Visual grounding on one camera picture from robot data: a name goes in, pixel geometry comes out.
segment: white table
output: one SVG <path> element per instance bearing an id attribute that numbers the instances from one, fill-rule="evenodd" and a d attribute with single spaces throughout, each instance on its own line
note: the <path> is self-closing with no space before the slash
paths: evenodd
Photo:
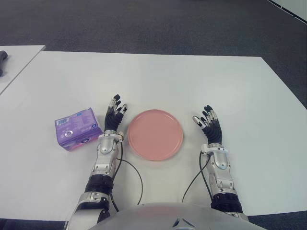
<path id="1" fill-rule="evenodd" d="M 262 58 L 40 52 L 0 97 L 0 218 L 70 218 L 97 141 L 67 152 L 54 120 L 92 107 L 103 124 L 117 93 L 129 106 L 119 131 L 126 134 L 138 113 L 162 109 L 184 132 L 180 151 L 166 161 L 144 160 L 124 142 L 124 158 L 144 179 L 143 203 L 181 201 L 207 141 L 192 116 L 210 104 L 245 214 L 307 209 L 307 111 Z M 120 209 L 137 203 L 140 182 L 125 163 L 113 193 Z M 201 177 L 185 202 L 210 206 Z"/>
<path id="2" fill-rule="evenodd" d="M 0 94 L 10 85 L 18 74 L 45 46 L 0 46 L 0 51 L 7 52 L 8 57 L 3 61 L 0 77 Z"/>

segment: round plate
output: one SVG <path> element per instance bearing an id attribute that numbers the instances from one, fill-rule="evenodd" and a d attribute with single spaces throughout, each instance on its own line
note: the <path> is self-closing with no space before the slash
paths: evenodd
<path id="1" fill-rule="evenodd" d="M 140 156 L 162 161 L 180 148 L 183 132 L 180 123 L 162 110 L 147 110 L 137 115 L 128 128 L 129 144 Z"/>

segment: robot forearm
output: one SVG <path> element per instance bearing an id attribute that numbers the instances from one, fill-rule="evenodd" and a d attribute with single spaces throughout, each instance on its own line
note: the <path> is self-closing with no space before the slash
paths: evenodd
<path id="1" fill-rule="evenodd" d="M 210 157 L 207 165 L 210 190 L 213 197 L 211 207 L 235 217 L 248 220 L 243 214 L 234 182 L 230 174 L 227 150 L 218 143 L 201 146 L 201 151 Z"/>
<path id="2" fill-rule="evenodd" d="M 202 153 L 207 154 L 209 162 L 210 190 L 212 194 L 211 207 L 235 217 L 248 220 L 243 214 L 234 182 L 230 175 L 228 151 L 222 146 L 222 130 L 214 110 L 208 105 L 202 112 L 204 117 L 193 117 L 194 122 L 202 129 L 208 139 L 208 145 L 201 146 Z"/>
<path id="3" fill-rule="evenodd" d="M 120 96 L 111 100 L 105 118 L 105 132 L 99 136 L 97 159 L 93 166 L 85 192 L 80 196 L 77 207 L 66 227 L 68 230 L 87 230 L 109 217 L 109 196 L 113 189 L 113 179 L 118 156 L 118 142 L 123 141 L 123 133 L 117 134 L 127 105 L 117 109 Z"/>

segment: dark floor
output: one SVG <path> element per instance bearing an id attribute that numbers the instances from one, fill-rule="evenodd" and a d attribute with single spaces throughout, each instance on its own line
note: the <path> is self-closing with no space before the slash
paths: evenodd
<path id="1" fill-rule="evenodd" d="M 0 46 L 9 45 L 260 56 L 307 107 L 307 26 L 266 0 L 0 0 Z M 270 230 L 307 226 L 306 212 L 250 221 Z M 0 230 L 58 230 L 63 225 L 0 219 Z"/>

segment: purple package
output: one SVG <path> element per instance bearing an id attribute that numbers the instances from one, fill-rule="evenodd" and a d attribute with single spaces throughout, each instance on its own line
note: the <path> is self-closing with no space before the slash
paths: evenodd
<path id="1" fill-rule="evenodd" d="M 59 145 L 70 151 L 102 134 L 91 108 L 54 121 Z"/>

